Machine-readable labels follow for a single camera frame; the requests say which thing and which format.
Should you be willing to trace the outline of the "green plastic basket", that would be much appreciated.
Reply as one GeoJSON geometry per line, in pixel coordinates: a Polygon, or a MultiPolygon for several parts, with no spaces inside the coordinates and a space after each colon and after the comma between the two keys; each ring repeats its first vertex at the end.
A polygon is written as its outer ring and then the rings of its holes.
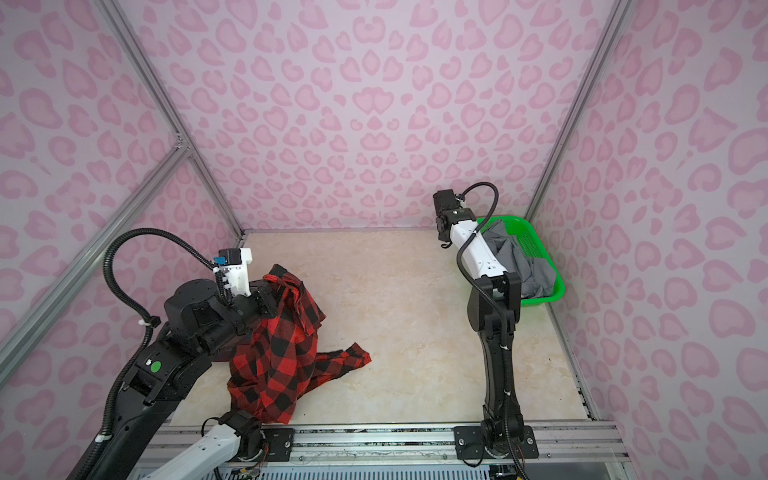
{"type": "Polygon", "coordinates": [[[534,227],[517,216],[495,216],[482,231],[495,258],[521,279],[521,304],[551,303],[565,294],[561,275],[534,227]]]}

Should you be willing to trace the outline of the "red black plaid shirt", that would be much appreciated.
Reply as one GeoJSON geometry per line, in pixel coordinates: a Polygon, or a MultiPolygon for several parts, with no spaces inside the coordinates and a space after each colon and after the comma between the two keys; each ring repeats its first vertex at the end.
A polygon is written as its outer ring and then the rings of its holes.
{"type": "Polygon", "coordinates": [[[319,351],[326,315],[303,281],[279,264],[263,280],[276,295],[277,313],[258,324],[248,344],[236,348],[227,390],[232,409],[262,423],[287,425],[305,394],[367,366],[371,356],[356,343],[319,351]]]}

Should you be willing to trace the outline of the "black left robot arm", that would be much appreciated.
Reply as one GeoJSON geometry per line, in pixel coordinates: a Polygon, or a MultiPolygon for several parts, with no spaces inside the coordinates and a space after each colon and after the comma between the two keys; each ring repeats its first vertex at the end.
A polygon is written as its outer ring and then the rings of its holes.
{"type": "Polygon", "coordinates": [[[71,479],[126,479],[165,420],[224,349],[277,315],[276,294],[265,280],[246,295],[218,298],[214,281],[179,286],[165,301],[167,322],[156,340],[128,362],[108,395],[110,426],[99,433],[69,474],[71,479]]]}

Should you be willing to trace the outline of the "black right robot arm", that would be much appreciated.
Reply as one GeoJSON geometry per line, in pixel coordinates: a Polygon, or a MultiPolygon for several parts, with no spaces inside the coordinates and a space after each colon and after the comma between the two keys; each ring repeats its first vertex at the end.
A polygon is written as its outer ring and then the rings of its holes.
{"type": "Polygon", "coordinates": [[[497,206],[499,192],[490,182],[478,182],[462,193],[439,190],[432,199],[441,247],[457,249],[456,265],[471,287],[467,317],[479,337],[484,360],[483,420],[479,431],[472,435],[474,443],[456,438],[457,456],[472,467],[480,466],[487,458],[509,459],[516,473],[522,475],[524,449],[535,445],[517,399],[512,355],[521,313],[522,280],[497,259],[482,235],[497,206]],[[477,187],[489,187],[494,194],[492,209],[482,219],[465,205],[467,194],[477,187]]]}

